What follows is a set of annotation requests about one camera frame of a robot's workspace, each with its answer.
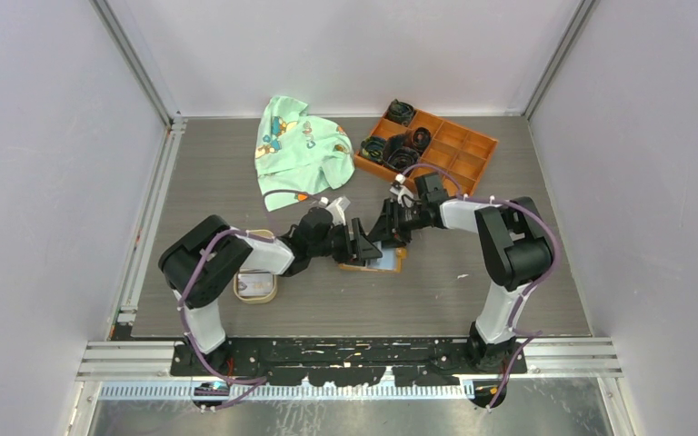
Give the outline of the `orange leather card holder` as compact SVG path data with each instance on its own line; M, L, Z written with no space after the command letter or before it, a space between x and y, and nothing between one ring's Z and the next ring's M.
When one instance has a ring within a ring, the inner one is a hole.
M346 271L372 272L372 273L399 273L403 268L403 262L407 257L407 250L404 247L384 248L380 242L374 243L382 256L378 259L366 261L364 265L352 265L339 263L338 267Z

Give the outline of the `beige oval card tray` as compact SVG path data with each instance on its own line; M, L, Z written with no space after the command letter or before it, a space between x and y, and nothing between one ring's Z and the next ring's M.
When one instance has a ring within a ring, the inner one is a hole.
M268 230L247 231L237 238L252 251L234 277L234 294L249 304L271 301L276 294L274 277L282 270L286 255Z

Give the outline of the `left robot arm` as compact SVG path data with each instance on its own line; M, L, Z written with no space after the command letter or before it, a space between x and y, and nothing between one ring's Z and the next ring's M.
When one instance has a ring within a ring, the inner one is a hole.
M281 236L256 235L210 215L173 243L157 265L176 296L184 333L194 347L195 366L208 375L227 366L219 298L239 271L291 277L320 257L360 266L382 258L383 252L368 239L359 219L338 223L331 212L319 207L310 209Z

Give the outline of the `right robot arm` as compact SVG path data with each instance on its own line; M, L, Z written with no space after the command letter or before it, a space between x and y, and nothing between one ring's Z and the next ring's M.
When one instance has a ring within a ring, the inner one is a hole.
M412 240L413 232L429 227L478 235L491 285L470 326L465 354L475 370L492 372L513 353L517 319L556 265L559 243L529 197L500 201L451 195L436 172L416 177L415 193L404 182L404 174L395 176L368 237L398 248Z

